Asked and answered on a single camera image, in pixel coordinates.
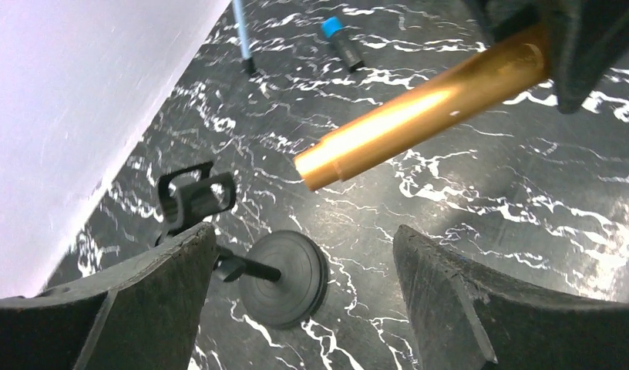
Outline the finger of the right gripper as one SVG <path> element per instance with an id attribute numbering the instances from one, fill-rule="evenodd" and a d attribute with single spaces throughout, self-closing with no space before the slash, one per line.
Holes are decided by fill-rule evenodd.
<path id="1" fill-rule="evenodd" d="M 465 5 L 490 43 L 542 24 L 562 114 L 578 111 L 607 69 L 629 51 L 629 0 L 473 0 Z"/>

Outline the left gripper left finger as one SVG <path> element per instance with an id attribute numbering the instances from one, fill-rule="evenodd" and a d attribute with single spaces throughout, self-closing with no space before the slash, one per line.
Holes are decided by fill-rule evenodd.
<path id="1" fill-rule="evenodd" d="M 185 369 L 217 242 L 201 223 L 33 297 L 0 299 L 0 369 Z"/>

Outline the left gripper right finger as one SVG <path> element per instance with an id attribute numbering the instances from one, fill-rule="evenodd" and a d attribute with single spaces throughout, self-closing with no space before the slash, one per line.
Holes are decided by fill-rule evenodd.
<path id="1" fill-rule="evenodd" d="M 393 257 L 425 369 L 629 369 L 629 303 L 521 281 L 404 224 Z"/>

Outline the gold microphone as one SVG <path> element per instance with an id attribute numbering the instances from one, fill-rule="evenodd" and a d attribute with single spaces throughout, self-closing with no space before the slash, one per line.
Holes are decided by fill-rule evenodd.
<path id="1" fill-rule="evenodd" d="M 323 136 L 294 158 L 309 190 L 349 180 L 550 75 L 537 24 Z"/>

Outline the black round-base mic stand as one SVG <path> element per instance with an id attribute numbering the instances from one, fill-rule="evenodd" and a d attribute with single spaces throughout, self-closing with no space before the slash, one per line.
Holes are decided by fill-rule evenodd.
<path id="1" fill-rule="evenodd" d="M 156 245 L 234 208 L 234 177 L 229 172 L 212 175 L 213 165 L 198 163 L 159 177 L 156 194 L 163 230 Z M 271 232 L 245 256 L 223 246 L 217 246 L 217 253 L 214 276 L 223 282 L 238 281 L 247 314 L 263 326 L 293 328 L 315 315 L 325 300 L 328 261 L 321 248 L 300 232 Z"/>

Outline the black marker blue cap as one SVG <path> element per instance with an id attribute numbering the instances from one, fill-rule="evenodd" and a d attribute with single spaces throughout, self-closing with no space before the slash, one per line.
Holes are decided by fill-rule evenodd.
<path id="1" fill-rule="evenodd" d="M 346 27 L 338 17 L 333 16 L 326 19 L 321 24 L 321 30 L 349 72 L 354 72 L 365 66 L 361 53 L 350 39 Z"/>

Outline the grey tripod music stand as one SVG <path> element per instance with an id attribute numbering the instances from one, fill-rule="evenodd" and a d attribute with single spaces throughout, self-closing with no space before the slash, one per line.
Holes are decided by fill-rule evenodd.
<path id="1" fill-rule="evenodd" d="M 237 23 L 237 34 L 240 40 L 240 52 L 243 58 L 244 68 L 249 76 L 255 74 L 255 64 L 251 53 L 250 40 L 247 32 L 247 23 L 244 14 L 244 2 L 242 0 L 233 0 L 234 18 Z"/>

